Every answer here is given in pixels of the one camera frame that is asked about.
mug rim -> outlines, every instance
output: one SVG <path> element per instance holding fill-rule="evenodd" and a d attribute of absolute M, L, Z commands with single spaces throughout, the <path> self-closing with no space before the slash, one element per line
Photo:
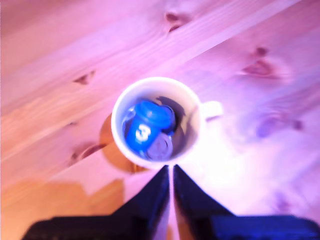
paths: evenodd
<path fill-rule="evenodd" d="M 179 88 L 184 89 L 190 97 L 192 97 L 192 99 L 194 100 L 194 102 L 196 103 L 196 106 L 198 106 L 199 108 L 202 105 L 202 102 L 200 101 L 199 97 L 196 95 L 196 93 L 191 90 L 191 88 L 189 88 L 187 85 L 183 84 L 182 82 L 169 78 L 169 77 L 163 77 L 163 76 L 153 76 L 153 77 L 147 77 L 147 78 L 143 78 L 140 79 L 138 81 L 136 81 L 135 83 L 131 84 L 130 86 L 128 86 L 121 94 L 120 96 L 117 98 L 113 109 L 112 109 L 112 114 L 111 114 L 111 132 L 112 132 L 112 136 L 114 139 L 114 142 L 116 144 L 116 146 L 119 148 L 119 150 L 121 151 L 121 153 L 127 158 L 129 159 L 129 161 L 133 162 L 136 165 L 139 165 L 141 167 L 145 167 L 148 169 L 160 169 L 165 165 L 169 165 L 169 166 L 173 166 L 176 165 L 178 163 L 181 163 L 183 160 L 187 159 L 186 155 L 189 155 L 192 151 L 192 149 L 194 149 L 194 147 L 196 145 L 198 145 L 199 139 L 200 139 L 200 135 L 203 132 L 203 128 L 205 125 L 205 118 L 203 116 L 202 111 L 199 111 L 200 114 L 200 125 L 199 125 L 199 131 L 197 133 L 197 137 L 195 139 L 194 144 L 187 149 L 182 155 L 177 156 L 174 159 L 168 160 L 168 161 L 150 161 L 147 159 L 143 159 L 139 156 L 137 156 L 135 153 L 133 153 L 128 146 L 126 146 L 123 141 L 121 140 L 121 137 L 119 136 L 118 132 L 117 132 L 117 123 L 116 123 L 116 110 L 119 108 L 120 103 L 122 102 L 123 98 L 130 93 L 133 89 L 146 84 L 146 83 L 150 83 L 150 82 L 167 82 L 167 83 L 171 83 L 171 84 L 175 84 L 176 86 L 178 86 Z"/>

number 3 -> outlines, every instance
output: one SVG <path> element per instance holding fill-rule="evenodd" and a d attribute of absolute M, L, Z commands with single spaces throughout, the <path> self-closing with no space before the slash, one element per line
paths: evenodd
<path fill-rule="evenodd" d="M 150 134 L 151 134 L 150 128 L 144 124 L 140 124 L 139 130 L 135 131 L 136 139 L 138 139 L 141 142 L 147 141 Z"/>

coin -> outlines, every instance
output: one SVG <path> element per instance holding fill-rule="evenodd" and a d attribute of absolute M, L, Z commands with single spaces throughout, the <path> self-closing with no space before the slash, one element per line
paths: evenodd
<path fill-rule="evenodd" d="M 147 150 L 146 155 L 154 161 L 165 161 L 170 158 L 172 152 L 171 137 L 161 132 Z"/>

white mug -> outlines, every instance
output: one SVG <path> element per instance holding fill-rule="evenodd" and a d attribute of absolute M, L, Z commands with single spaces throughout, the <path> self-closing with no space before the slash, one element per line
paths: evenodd
<path fill-rule="evenodd" d="M 175 113 L 177 124 L 183 132 L 178 150 L 167 161 L 145 159 L 126 144 L 123 119 L 128 109 L 140 100 L 150 100 L 170 106 Z M 220 102 L 200 102 L 198 96 L 183 83 L 167 77 L 149 77 L 130 85 L 117 99 L 111 115 L 111 131 L 115 144 L 122 154 L 141 167 L 160 169 L 164 165 L 173 166 L 187 159 L 197 148 L 206 132 L 206 120 L 223 114 Z"/>

blue plastic cap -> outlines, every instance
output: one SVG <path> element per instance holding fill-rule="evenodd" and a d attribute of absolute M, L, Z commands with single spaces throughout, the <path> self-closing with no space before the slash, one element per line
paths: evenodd
<path fill-rule="evenodd" d="M 147 124 L 167 129 L 172 124 L 172 116 L 152 101 L 142 101 L 135 106 L 135 114 Z"/>

